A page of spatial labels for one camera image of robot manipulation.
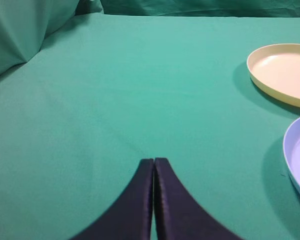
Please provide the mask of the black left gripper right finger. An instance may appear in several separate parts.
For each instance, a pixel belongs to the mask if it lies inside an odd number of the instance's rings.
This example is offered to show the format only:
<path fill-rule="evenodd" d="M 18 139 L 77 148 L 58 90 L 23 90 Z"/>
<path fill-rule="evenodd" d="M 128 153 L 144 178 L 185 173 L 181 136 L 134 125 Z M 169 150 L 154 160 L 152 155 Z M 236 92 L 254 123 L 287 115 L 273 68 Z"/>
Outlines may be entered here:
<path fill-rule="evenodd" d="M 239 240 L 180 182 L 167 158 L 154 161 L 154 216 L 159 240 Z"/>

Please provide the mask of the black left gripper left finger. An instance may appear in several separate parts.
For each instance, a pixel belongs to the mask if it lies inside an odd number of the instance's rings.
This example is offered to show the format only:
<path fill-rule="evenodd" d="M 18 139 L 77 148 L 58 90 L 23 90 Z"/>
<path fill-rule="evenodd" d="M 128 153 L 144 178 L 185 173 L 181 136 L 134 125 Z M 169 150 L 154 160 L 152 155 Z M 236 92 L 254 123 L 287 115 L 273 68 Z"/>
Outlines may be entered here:
<path fill-rule="evenodd" d="M 73 240 L 149 240 L 153 216 L 154 160 L 140 160 L 114 203 Z"/>

